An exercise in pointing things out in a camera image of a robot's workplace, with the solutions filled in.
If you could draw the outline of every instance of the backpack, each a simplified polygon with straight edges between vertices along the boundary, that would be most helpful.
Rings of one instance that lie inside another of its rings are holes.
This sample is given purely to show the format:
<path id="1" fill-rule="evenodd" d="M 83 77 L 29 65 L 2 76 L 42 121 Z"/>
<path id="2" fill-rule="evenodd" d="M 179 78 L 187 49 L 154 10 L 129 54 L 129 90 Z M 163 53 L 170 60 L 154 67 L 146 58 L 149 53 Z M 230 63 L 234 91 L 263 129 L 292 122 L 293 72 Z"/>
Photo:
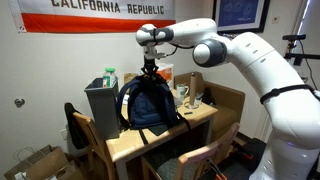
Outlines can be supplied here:
<path id="1" fill-rule="evenodd" d="M 128 89 L 127 121 L 121 114 L 121 108 Z M 176 112 L 174 97 L 160 74 L 136 76 L 125 84 L 118 94 L 116 109 L 121 125 L 125 129 L 139 130 L 145 144 L 148 142 L 141 130 L 143 128 L 162 126 L 167 130 L 183 120 L 190 129 L 187 120 Z"/>

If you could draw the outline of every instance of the framed picture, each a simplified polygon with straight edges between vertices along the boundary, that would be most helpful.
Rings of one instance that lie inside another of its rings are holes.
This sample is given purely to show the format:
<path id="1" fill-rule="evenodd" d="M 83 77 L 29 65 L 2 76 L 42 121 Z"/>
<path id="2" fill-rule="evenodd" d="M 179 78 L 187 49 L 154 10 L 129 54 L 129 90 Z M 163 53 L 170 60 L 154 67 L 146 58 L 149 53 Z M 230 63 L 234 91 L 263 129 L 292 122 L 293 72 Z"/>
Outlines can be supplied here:
<path id="1" fill-rule="evenodd" d="M 270 0 L 214 0 L 219 34 L 263 32 Z"/>

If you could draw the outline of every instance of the chair back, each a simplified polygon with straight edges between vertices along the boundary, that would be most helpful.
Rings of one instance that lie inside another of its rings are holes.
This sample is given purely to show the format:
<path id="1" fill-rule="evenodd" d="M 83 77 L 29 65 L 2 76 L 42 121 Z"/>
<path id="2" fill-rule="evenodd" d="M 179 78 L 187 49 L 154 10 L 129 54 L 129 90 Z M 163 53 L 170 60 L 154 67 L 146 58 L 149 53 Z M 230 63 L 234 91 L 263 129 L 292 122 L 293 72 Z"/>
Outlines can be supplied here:
<path id="1" fill-rule="evenodd" d="M 106 142 L 100 138 L 94 121 L 90 117 L 77 112 L 73 113 L 73 116 L 89 141 L 88 148 L 92 148 L 94 152 L 105 162 L 108 169 L 109 179 L 115 179 L 115 168 L 110 156 L 110 152 Z"/>
<path id="2" fill-rule="evenodd" d="M 184 169 L 191 164 L 196 165 L 197 169 L 192 179 L 198 179 L 209 170 L 207 159 L 211 159 L 215 164 L 224 159 L 229 153 L 230 145 L 239 130 L 240 124 L 233 123 L 231 128 L 216 141 L 199 149 L 187 152 L 179 157 L 175 180 L 181 180 Z"/>

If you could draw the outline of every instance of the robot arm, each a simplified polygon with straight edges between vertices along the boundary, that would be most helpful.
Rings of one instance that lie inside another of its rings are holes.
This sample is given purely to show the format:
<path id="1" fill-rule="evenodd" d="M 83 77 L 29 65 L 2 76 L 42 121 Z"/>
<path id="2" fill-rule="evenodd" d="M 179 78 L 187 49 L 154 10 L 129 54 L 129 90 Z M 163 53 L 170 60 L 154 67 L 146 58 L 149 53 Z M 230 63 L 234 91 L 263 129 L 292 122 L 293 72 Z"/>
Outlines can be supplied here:
<path id="1" fill-rule="evenodd" d="M 193 60 L 201 67 L 231 62 L 259 97 L 273 89 L 304 85 L 295 69 L 262 38 L 243 33 L 229 40 L 217 34 L 211 19 L 193 19 L 159 29 L 144 25 L 136 39 L 144 47 L 147 60 L 164 58 L 156 46 L 166 42 L 194 47 Z M 319 155 L 320 101 L 309 89 L 294 89 L 262 103 L 273 132 L 250 179 L 306 179 Z"/>
<path id="2" fill-rule="evenodd" d="M 137 31 L 136 40 L 144 47 L 146 59 L 165 58 L 165 53 L 157 52 L 156 46 L 166 42 L 180 48 L 194 48 L 195 63 L 204 67 L 226 63 L 225 44 L 231 47 L 230 40 L 216 34 L 215 22 L 205 18 L 192 19 L 164 28 L 146 24 Z"/>

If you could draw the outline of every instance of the trash can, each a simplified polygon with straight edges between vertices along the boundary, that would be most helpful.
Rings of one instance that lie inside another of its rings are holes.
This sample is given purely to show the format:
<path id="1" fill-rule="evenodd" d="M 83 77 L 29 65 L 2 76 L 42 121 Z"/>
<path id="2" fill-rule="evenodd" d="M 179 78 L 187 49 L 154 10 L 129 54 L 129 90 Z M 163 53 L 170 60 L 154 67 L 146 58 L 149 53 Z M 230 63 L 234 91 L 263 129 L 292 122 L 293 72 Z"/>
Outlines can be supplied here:
<path id="1" fill-rule="evenodd" d="M 116 114 L 118 82 L 112 88 L 102 87 L 102 78 L 96 78 L 84 90 L 87 94 L 94 121 L 103 139 L 118 138 L 120 123 Z"/>

